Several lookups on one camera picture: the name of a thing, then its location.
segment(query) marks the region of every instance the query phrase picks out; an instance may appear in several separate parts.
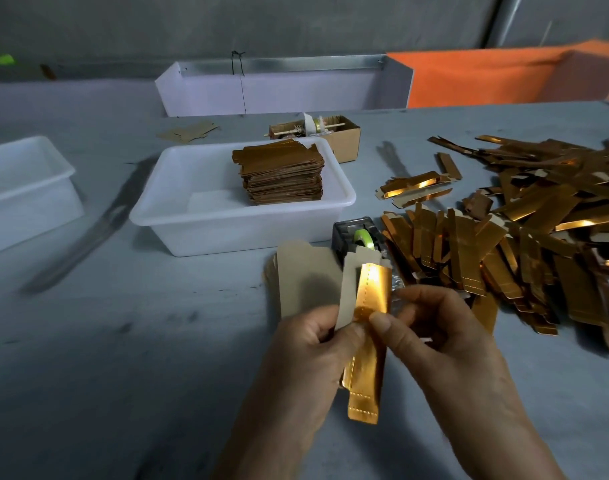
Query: wooden skewer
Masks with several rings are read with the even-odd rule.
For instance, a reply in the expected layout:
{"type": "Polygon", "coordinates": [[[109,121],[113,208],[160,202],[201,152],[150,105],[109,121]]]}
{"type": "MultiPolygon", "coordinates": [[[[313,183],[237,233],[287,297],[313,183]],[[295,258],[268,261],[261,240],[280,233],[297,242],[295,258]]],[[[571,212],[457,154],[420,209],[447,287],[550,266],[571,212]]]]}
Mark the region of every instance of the wooden skewer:
{"type": "MultiPolygon", "coordinates": [[[[344,126],[346,123],[335,123],[334,125],[324,125],[324,128],[337,128],[338,126],[344,126]]],[[[278,133],[273,133],[273,136],[280,136],[280,135],[284,135],[284,134],[294,134],[294,133],[300,133],[302,132],[302,128],[296,128],[294,130],[289,130],[289,131],[280,131],[278,133]]]]}

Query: black string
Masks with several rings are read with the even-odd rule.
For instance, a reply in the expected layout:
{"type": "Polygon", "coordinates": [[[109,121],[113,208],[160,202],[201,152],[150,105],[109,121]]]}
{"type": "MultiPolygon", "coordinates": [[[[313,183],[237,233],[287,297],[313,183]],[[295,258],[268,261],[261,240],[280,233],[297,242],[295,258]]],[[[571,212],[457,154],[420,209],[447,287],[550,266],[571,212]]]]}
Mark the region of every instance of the black string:
{"type": "Polygon", "coordinates": [[[246,52],[238,52],[237,50],[231,51],[231,74],[235,75],[235,71],[233,70],[233,56],[237,55],[238,60],[240,61],[240,70],[242,71],[242,75],[244,75],[244,67],[242,67],[242,56],[246,54],[246,52]]]}

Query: person's right hand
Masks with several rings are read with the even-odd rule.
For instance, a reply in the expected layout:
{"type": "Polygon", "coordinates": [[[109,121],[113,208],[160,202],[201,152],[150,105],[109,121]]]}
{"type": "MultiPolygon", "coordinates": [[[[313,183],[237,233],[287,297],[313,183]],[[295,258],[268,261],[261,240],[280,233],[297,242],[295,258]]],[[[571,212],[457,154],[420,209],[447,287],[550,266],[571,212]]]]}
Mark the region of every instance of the person's right hand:
{"type": "Polygon", "coordinates": [[[507,363],[456,291],[414,285],[398,318],[374,313],[371,325],[407,366],[462,468],[474,479],[564,479],[529,420],[507,363]],[[425,344],[410,329],[435,325],[425,344]]]}

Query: metal pole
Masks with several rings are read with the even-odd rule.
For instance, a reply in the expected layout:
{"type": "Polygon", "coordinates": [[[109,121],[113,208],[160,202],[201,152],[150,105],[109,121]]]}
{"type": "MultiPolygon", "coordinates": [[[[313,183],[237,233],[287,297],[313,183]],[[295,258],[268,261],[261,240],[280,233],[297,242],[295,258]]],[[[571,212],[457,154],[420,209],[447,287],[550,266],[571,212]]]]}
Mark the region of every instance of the metal pole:
{"type": "Polygon", "coordinates": [[[522,3],[522,0],[502,0],[500,2],[498,14],[493,20],[493,26],[487,41],[487,48],[504,46],[520,3],[522,3]]]}

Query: tabletop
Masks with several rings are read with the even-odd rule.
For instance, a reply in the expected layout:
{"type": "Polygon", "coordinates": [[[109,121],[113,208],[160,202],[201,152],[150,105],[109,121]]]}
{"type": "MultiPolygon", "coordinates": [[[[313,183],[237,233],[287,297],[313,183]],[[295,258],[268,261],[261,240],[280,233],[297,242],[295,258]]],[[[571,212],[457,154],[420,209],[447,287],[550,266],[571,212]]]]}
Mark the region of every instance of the tabletop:
{"type": "MultiPolygon", "coordinates": [[[[374,190],[437,168],[430,136],[479,134],[601,148],[609,104],[347,112],[362,128],[341,167],[356,203],[341,218],[396,211],[374,190]]],[[[196,144],[262,140],[296,114],[209,117],[196,144]]],[[[76,168],[85,216],[0,252],[0,479],[207,478],[268,345],[263,265],[275,249],[173,257],[126,218],[156,157],[156,134],[204,118],[42,120],[0,125],[0,143],[48,136],[76,168]]],[[[453,155],[463,180],[430,205],[491,183],[453,155]]],[[[526,409],[571,479],[609,479],[609,356],[564,327],[542,336],[501,311],[495,338],[526,409]]],[[[388,354],[380,423],[347,418],[340,392],[303,479],[464,479],[408,372],[388,354]]]]}

